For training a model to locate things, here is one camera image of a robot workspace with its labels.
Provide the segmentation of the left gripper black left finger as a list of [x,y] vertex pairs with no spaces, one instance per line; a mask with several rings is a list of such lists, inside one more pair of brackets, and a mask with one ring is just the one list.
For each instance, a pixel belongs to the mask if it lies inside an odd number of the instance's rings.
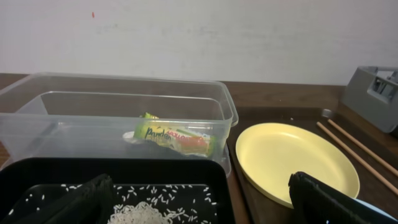
[[5,218],[1,223],[107,223],[113,213],[113,180],[101,174],[43,209],[20,218]]

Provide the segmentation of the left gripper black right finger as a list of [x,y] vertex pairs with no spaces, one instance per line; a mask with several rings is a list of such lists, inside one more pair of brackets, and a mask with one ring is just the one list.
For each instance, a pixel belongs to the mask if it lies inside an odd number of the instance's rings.
[[289,195],[301,223],[397,223],[304,172],[289,179]]

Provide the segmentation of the light blue bowl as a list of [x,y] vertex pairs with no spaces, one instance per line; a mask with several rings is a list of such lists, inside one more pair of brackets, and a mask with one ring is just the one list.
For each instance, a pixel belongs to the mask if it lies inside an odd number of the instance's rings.
[[388,217],[390,219],[393,219],[394,221],[397,221],[397,219],[395,219],[393,216],[391,216],[390,214],[386,213],[384,210],[381,210],[380,208],[375,207],[374,205],[371,205],[370,203],[367,203],[365,201],[362,201],[360,199],[354,198],[355,201],[357,201],[358,203],[370,208],[371,210],[374,210],[377,213],[380,213],[381,215],[384,215],[385,217]]

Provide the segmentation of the yellow plate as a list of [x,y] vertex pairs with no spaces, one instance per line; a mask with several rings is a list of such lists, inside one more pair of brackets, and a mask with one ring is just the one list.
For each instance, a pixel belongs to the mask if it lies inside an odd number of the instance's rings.
[[250,183],[285,207],[293,207],[288,183],[296,172],[351,198],[359,195],[359,176],[351,161],[332,143],[305,129],[282,123],[256,124],[238,136],[235,152]]

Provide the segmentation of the white tissue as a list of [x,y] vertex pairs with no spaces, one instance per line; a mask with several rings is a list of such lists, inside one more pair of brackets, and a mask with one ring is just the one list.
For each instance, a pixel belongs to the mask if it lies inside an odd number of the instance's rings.
[[124,133],[123,140],[128,143],[135,144],[137,142],[137,139],[134,137],[134,131]]

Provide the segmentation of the wooden chopstick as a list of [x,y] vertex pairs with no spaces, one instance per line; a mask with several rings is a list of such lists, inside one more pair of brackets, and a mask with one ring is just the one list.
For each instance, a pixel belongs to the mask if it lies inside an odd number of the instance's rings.
[[365,160],[351,150],[343,141],[338,139],[331,131],[329,131],[320,122],[317,122],[317,126],[322,129],[329,137],[335,140],[345,151],[353,156],[362,166],[364,166],[370,173],[372,173],[378,180],[380,180],[389,190],[397,195],[397,188],[395,188],[387,179],[385,179],[377,170],[373,169]]
[[332,121],[331,119],[328,120],[328,123],[331,124],[334,128],[336,128],[339,132],[341,132],[342,134],[344,134],[348,139],[350,139],[351,141],[353,141],[357,146],[359,146],[362,150],[364,150],[365,152],[367,152],[371,157],[373,157],[375,160],[378,161],[378,163],[380,163],[382,166],[384,166],[386,169],[388,169],[389,171],[391,171],[395,176],[398,175],[397,169],[394,168],[393,166],[391,166],[388,162],[386,162],[384,159],[382,159],[381,157],[379,157],[376,153],[374,153],[372,150],[370,150],[368,147],[366,147],[363,143],[361,143],[360,141],[358,141],[356,138],[354,138],[352,135],[350,135],[350,133],[348,133],[347,131],[345,131],[341,126],[339,126],[338,124],[336,124],[334,121]]

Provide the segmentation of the green snack wrapper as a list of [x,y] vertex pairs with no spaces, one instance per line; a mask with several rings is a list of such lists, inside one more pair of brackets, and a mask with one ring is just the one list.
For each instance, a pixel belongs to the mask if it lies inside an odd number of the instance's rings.
[[147,112],[141,118],[144,118],[144,121],[136,126],[134,139],[153,141],[185,155],[210,157],[215,150],[216,136],[159,121],[157,116]]

